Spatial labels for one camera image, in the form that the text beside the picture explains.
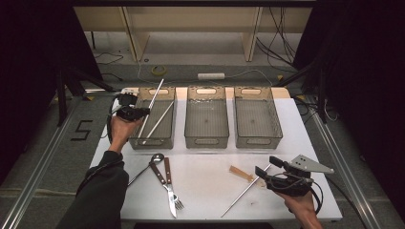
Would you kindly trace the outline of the metal chopstick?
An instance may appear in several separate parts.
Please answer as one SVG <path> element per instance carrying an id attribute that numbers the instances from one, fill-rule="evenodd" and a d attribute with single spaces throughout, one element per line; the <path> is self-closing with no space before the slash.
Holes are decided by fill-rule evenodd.
<path id="1" fill-rule="evenodd" d="M 255 177 L 252 183 L 249 185 L 232 201 L 232 203 L 227 207 L 227 209 L 222 213 L 222 217 L 238 202 L 238 200 L 255 184 L 259 177 Z"/>

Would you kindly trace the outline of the metal floor rail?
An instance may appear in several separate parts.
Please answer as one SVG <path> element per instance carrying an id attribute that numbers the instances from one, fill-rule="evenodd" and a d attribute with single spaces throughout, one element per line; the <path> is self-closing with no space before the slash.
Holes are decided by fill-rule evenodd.
<path id="1" fill-rule="evenodd" d="M 339 171 L 340 176 L 342 177 L 345 186 L 348 190 L 348 194 L 352 198 L 352 205 L 357 211 L 360 219 L 364 223 L 366 229 L 381 229 L 381 224 L 376 218 L 376 214 L 373 212 L 373 208 L 368 202 L 366 195 L 363 193 L 363 190 L 360 184 L 354 177 L 354 174 L 349 167 L 349 164 L 345 160 L 338 147 L 332 133 L 319 116 L 317 112 L 312 109 L 309 109 L 311 118 L 313 119 L 318 131 L 320 132 L 324 142 L 327 145 L 327 148 L 330 152 L 330 155 L 335 163 L 336 169 Z"/>
<path id="2" fill-rule="evenodd" d="M 19 192 L 16 201 L 9 210 L 5 221 L 0 224 L 1 229 L 16 229 L 19 222 L 23 218 L 32 197 L 40 184 L 43 176 L 45 175 L 53 156 L 56 153 L 57 148 L 65 135 L 69 125 L 72 121 L 72 116 L 75 113 L 77 106 L 81 102 L 81 97 L 74 96 L 70 107 L 68 108 L 67 116 L 60 126 L 58 126 L 51 138 L 50 143 L 47 145 L 45 152 L 39 159 L 32 174 L 30 175 L 28 182 L 23 186 L 23 189 Z"/>

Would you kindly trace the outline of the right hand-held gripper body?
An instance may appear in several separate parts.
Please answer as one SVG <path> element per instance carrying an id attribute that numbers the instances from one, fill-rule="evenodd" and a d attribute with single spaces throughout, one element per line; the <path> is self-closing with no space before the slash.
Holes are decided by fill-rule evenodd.
<path id="1" fill-rule="evenodd" d="M 266 187 L 291 197 L 302 197 L 310 191 L 314 182 L 311 173 L 334 173 L 332 168 L 303 155 L 297 156 L 291 162 L 284 161 L 283 169 L 283 177 L 268 176 Z"/>

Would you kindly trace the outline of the wooden-handled knife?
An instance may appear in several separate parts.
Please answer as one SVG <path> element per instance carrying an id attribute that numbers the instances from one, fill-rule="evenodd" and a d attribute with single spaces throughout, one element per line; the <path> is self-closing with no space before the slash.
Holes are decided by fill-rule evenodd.
<path id="1" fill-rule="evenodd" d="M 169 159 L 166 158 L 164 160 L 164 168 L 165 168 L 164 174 L 162 174 L 160 172 L 160 170 L 158 169 L 158 167 L 155 163 L 150 162 L 149 165 L 152 168 L 152 171 L 154 172 L 156 177 L 158 178 L 160 184 L 166 189 L 170 212 L 171 212 L 172 216 L 174 218 L 176 218 L 177 217 L 177 205 L 176 205 L 176 201 L 175 201 L 175 194 L 174 194 L 173 187 L 172 187 Z"/>

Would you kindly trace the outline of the small wooden spoon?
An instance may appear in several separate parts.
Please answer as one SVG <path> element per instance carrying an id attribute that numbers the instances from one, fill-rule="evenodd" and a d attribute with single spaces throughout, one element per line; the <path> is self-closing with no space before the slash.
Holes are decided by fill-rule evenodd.
<path id="1" fill-rule="evenodd" d="M 229 167 L 229 172 L 232 173 L 235 176 L 241 177 L 243 179 L 245 179 L 248 183 L 252 183 L 255 179 L 255 177 L 253 175 L 247 174 L 246 172 L 240 170 L 239 168 L 231 165 Z M 259 187 L 265 187 L 266 184 L 262 179 L 258 179 L 255 184 Z"/>

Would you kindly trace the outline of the person's left hand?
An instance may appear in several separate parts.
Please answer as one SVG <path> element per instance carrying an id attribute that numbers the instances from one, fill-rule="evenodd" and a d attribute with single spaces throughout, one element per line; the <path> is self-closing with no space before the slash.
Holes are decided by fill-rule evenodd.
<path id="1" fill-rule="evenodd" d="M 123 146 L 134 130 L 142 124 L 141 120 L 127 121 L 118 116 L 113 116 L 111 120 L 111 137 L 112 142 L 109 151 L 121 153 Z"/>

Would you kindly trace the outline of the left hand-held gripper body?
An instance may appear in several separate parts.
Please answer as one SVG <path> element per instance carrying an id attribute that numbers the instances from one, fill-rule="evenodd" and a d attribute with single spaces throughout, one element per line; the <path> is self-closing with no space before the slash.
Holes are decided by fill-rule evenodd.
<path id="1" fill-rule="evenodd" d="M 117 116 L 128 121 L 139 119 L 139 111 L 135 108 L 138 93 L 134 90 L 124 89 L 117 96 L 118 106 L 115 108 Z"/>

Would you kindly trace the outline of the beige wooden desk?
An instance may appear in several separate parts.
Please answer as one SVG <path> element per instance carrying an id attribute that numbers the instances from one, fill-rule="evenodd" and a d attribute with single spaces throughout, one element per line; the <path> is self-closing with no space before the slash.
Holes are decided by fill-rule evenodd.
<path id="1" fill-rule="evenodd" d="M 278 7 L 76 7 L 84 31 L 124 31 L 130 51 L 141 60 L 152 32 L 237 32 L 245 60 L 253 59 L 257 34 L 275 32 L 273 18 L 284 21 L 287 33 L 305 30 L 310 8 Z"/>

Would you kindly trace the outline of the black metal stand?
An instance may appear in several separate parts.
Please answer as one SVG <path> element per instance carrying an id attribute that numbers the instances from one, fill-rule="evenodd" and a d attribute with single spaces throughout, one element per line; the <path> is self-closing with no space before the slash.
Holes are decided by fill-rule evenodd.
<path id="1" fill-rule="evenodd" d="M 61 126 L 67 118 L 68 107 L 66 104 L 66 92 L 65 88 L 68 88 L 73 96 L 83 97 L 85 94 L 85 89 L 81 82 L 89 81 L 92 84 L 98 86 L 100 89 L 106 92 L 113 92 L 115 89 L 104 83 L 101 79 L 91 76 L 83 72 L 82 70 L 76 68 L 62 68 L 56 75 L 56 86 L 57 86 L 57 98 L 58 98 L 58 126 Z"/>
<path id="2" fill-rule="evenodd" d="M 316 111 L 321 120 L 326 123 L 326 79 L 323 68 L 319 63 L 313 61 L 302 70 L 277 83 L 276 87 L 284 87 L 302 77 L 305 80 L 301 86 L 301 90 L 304 93 L 314 93 L 317 95 Z"/>

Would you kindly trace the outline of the grey translucent plastic bin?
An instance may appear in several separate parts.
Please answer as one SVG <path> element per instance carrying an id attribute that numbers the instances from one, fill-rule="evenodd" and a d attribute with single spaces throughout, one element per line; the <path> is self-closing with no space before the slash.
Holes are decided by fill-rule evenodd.
<path id="1" fill-rule="evenodd" d="M 234 88 L 236 147 L 276 149 L 283 132 L 270 87 Z"/>
<path id="2" fill-rule="evenodd" d="M 136 104 L 137 108 L 148 108 L 156 88 L 139 88 L 139 100 Z M 145 145 L 142 141 L 148 136 L 160 116 L 164 113 L 169 104 L 174 101 L 173 106 L 162 120 L 156 131 L 150 136 Z M 136 128 L 134 134 L 130 137 L 129 143 L 133 149 L 149 150 L 149 149 L 172 149 L 174 139 L 174 122 L 176 114 L 176 89 L 174 87 L 160 88 L 160 92 L 156 98 L 152 112 L 146 122 L 141 138 L 138 138 L 138 133 L 141 128 Z"/>
<path id="3" fill-rule="evenodd" d="M 225 149 L 229 125 L 225 87 L 187 88 L 184 127 L 188 149 Z"/>

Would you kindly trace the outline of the white power strip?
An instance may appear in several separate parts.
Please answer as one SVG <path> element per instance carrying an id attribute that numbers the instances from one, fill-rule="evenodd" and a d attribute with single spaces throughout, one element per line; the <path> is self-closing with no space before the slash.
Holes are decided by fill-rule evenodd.
<path id="1" fill-rule="evenodd" d="M 199 80 L 223 80 L 225 79 L 224 73 L 198 73 Z"/>

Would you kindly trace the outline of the wooden-handled fork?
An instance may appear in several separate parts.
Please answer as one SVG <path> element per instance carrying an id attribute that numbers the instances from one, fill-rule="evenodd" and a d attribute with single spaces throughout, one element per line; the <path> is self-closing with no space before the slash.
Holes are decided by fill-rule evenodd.
<path id="1" fill-rule="evenodd" d="M 170 203 L 170 210 L 176 213 L 178 210 L 184 208 L 180 198 L 174 193 L 173 185 L 172 185 L 172 174 L 170 168 L 170 160 L 168 157 L 164 159 L 164 167 L 166 173 L 166 186 L 168 190 L 169 196 L 169 203 Z"/>

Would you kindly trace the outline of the white table cover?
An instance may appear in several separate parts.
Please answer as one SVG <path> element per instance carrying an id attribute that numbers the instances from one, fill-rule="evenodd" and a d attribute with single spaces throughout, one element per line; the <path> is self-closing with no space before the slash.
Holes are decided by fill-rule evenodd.
<path id="1" fill-rule="evenodd" d="M 169 210 L 167 191 L 147 169 L 126 192 L 121 217 L 141 221 L 274 221 L 292 219 L 284 201 L 265 187 L 254 184 L 222 217 L 222 213 L 249 183 L 229 172 L 231 165 L 252 175 L 256 166 L 271 175 L 282 170 L 268 165 L 268 158 L 276 156 L 291 161 L 299 155 L 317 158 L 295 102 L 291 98 L 275 101 L 283 138 L 271 149 L 238 149 L 235 146 L 234 125 L 225 149 L 188 149 L 185 147 L 185 101 L 177 103 L 174 148 L 162 153 L 170 160 L 174 192 L 184 208 L 174 218 Z M 134 177 L 144 169 L 154 153 L 134 150 L 126 145 L 123 150 L 125 171 Z"/>

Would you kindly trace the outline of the person's right hand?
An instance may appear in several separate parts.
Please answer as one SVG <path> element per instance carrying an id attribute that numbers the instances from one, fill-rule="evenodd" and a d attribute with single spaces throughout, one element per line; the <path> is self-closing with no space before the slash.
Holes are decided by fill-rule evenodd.
<path id="1" fill-rule="evenodd" d="M 285 201 L 285 205 L 298 221 L 302 218 L 317 217 L 311 192 L 307 192 L 302 197 L 291 197 L 281 193 L 276 193 L 276 195 Z"/>

